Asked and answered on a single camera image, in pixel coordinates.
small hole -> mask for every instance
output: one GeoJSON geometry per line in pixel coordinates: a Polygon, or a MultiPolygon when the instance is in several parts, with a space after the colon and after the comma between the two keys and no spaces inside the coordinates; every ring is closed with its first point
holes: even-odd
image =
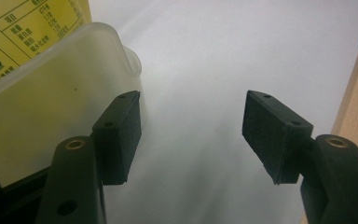
{"type": "Polygon", "coordinates": [[[86,145],[86,142],[81,139],[75,139],[69,143],[66,144],[65,148],[68,150],[74,150],[74,149],[80,149],[86,145]]]}
{"type": "Polygon", "coordinates": [[[105,127],[110,127],[110,126],[112,126],[113,125],[113,122],[106,122],[103,126],[105,126],[105,127]]]}
{"type": "Polygon", "coordinates": [[[57,213],[58,215],[64,217],[75,212],[76,209],[77,209],[76,201],[67,201],[61,203],[60,206],[58,206],[57,213]]]}
{"type": "Polygon", "coordinates": [[[333,147],[347,147],[348,144],[340,139],[337,138],[326,138],[325,140],[328,144],[330,144],[333,147]]]}

nutrition label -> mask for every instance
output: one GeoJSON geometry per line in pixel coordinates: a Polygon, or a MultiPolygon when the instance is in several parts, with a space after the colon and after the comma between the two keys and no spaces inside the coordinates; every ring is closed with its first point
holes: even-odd
{"type": "Polygon", "coordinates": [[[0,1],[0,79],[88,22],[88,0],[0,1]]]}
{"type": "Polygon", "coordinates": [[[32,58],[83,23],[77,1],[33,0],[0,17],[0,32],[32,58]]]}

white surface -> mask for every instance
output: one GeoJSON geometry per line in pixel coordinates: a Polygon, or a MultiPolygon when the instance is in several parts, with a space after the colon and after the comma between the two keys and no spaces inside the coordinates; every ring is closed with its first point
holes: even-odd
{"type": "Polygon", "coordinates": [[[330,133],[358,54],[358,0],[89,0],[141,59],[150,118],[109,223],[298,223],[241,136],[247,90],[330,133]]]}

plastic container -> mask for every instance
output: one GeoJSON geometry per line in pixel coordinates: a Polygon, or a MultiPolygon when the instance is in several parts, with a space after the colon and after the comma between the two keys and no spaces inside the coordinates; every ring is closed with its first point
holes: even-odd
{"type": "Polygon", "coordinates": [[[137,56],[102,23],[85,25],[0,80],[0,182],[3,186],[51,162],[64,139],[90,135],[114,98],[141,92],[137,56]]]}

clamp jaw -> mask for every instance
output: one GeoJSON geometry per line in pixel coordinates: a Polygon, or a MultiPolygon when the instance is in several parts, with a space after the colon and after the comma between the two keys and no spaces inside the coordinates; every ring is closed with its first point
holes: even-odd
{"type": "Polygon", "coordinates": [[[263,162],[274,184],[304,179],[301,196],[310,224],[358,223],[358,147],[323,134],[263,92],[248,91],[242,135],[263,162]]]}

